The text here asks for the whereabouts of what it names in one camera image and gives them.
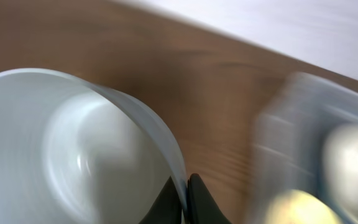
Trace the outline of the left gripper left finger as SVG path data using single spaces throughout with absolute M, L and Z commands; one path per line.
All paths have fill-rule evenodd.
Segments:
M 181 224 L 181 202 L 171 177 L 139 224 Z

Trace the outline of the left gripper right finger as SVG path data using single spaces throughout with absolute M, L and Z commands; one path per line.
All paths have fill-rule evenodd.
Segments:
M 187 189 L 188 219 L 192 224 L 231 224 L 220 211 L 199 174 L 191 174 Z

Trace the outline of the yellow bowl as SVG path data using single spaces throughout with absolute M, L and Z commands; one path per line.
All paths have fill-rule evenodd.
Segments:
M 326 204 L 301 190 L 288 190 L 269 204 L 265 224 L 341 224 Z

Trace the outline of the clear plastic storage container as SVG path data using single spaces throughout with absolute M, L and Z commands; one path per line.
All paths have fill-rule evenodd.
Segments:
M 263 223 L 269 202 L 290 189 L 308 192 L 351 222 L 324 188 L 322 168 L 324 141 L 346 123 L 358 124 L 358 92 L 307 73 L 286 82 L 255 124 L 257 178 L 248 223 Z

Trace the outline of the grey bowl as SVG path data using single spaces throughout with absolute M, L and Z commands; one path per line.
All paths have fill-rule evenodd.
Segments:
M 0 223 L 139 223 L 186 168 L 150 107 L 67 73 L 0 73 Z

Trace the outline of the beige bowl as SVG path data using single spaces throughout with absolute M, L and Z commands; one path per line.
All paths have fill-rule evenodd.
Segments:
M 333 130 L 323 147 L 323 172 L 330 199 L 353 223 L 358 223 L 358 125 Z

